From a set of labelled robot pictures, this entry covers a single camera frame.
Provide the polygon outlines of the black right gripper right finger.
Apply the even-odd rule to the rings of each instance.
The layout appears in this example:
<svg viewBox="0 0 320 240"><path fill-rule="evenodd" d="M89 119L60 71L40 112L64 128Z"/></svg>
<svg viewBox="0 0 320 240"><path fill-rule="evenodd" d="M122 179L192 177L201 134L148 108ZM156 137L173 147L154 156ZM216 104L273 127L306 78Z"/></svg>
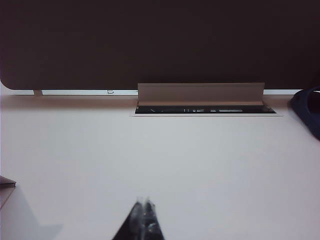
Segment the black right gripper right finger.
<svg viewBox="0 0 320 240"><path fill-rule="evenodd" d="M144 203L143 224L144 240L165 239L157 218L156 206L150 199L147 199Z"/></svg>

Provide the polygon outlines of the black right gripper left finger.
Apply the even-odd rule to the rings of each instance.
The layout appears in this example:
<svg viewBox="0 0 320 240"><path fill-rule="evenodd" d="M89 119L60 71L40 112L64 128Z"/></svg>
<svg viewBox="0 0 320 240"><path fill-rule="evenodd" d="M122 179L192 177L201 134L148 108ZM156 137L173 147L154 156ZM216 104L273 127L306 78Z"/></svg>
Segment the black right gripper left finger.
<svg viewBox="0 0 320 240"><path fill-rule="evenodd" d="M137 200L112 240L140 240L143 229L143 204Z"/></svg>

